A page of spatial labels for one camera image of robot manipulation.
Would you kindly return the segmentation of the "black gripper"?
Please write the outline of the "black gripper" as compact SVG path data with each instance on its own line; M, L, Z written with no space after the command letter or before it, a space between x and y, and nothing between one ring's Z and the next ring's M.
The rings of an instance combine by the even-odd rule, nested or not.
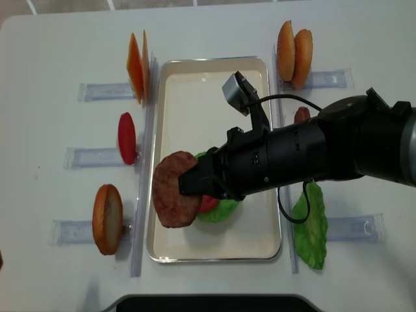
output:
M242 200L249 194L276 188L268 142L271 130L227 131L227 142L204 155L178 178L179 193Z

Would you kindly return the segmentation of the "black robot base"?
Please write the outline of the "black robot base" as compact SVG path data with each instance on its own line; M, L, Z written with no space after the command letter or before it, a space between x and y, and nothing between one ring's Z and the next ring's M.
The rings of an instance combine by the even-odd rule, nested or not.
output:
M318 311L297 296L196 295L132 296L116 304L116 311Z

